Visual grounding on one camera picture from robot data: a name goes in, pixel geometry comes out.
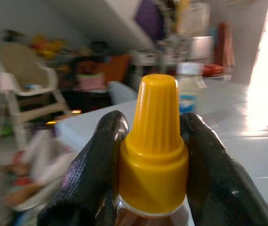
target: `sloped ceiling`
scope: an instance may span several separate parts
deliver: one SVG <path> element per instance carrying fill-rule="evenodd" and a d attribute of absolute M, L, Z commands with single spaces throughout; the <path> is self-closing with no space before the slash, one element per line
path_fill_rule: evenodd
<path fill-rule="evenodd" d="M 113 53 L 152 49 L 149 37 L 130 16 L 105 0 L 45 0 L 90 40 L 104 40 Z"/>

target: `white high chair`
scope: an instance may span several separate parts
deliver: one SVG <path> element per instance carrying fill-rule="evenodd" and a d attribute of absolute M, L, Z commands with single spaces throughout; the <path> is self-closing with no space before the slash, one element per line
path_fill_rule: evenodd
<path fill-rule="evenodd" d="M 25 86 L 31 84 L 36 85 L 36 88 L 27 90 Z M 53 94 L 56 103 L 20 111 L 17 96 L 33 97 L 46 93 Z M 8 43 L 0 48 L 0 131 L 6 106 L 19 150 L 24 149 L 27 144 L 24 127 L 26 122 L 54 112 L 70 114 L 65 99 L 57 88 L 55 71 L 39 61 L 31 49 L 18 43 Z"/>

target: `toy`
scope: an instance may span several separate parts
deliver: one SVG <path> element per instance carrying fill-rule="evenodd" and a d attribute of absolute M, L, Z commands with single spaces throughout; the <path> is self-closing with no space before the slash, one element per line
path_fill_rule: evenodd
<path fill-rule="evenodd" d="M 31 47 L 45 60 L 53 60 L 65 44 L 64 40 L 47 41 L 43 35 L 37 35 L 33 39 Z"/>

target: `purple object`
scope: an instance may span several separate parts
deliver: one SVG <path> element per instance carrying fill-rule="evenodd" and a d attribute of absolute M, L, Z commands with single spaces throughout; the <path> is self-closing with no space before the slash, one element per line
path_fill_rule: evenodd
<path fill-rule="evenodd" d="M 164 34 L 164 18 L 152 0 L 142 0 L 135 21 L 153 40 L 162 40 Z"/>

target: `chair backrest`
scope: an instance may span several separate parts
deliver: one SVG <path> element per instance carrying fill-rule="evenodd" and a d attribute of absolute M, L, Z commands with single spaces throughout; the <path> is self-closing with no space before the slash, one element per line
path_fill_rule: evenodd
<path fill-rule="evenodd" d="M 37 56 L 27 46 L 13 42 L 1 46 L 0 63 L 15 76 L 21 89 L 29 84 L 48 86 L 46 71 L 39 67 Z"/>
<path fill-rule="evenodd" d="M 136 91 L 118 81 L 109 82 L 109 91 L 114 105 L 135 100 L 137 98 Z"/>

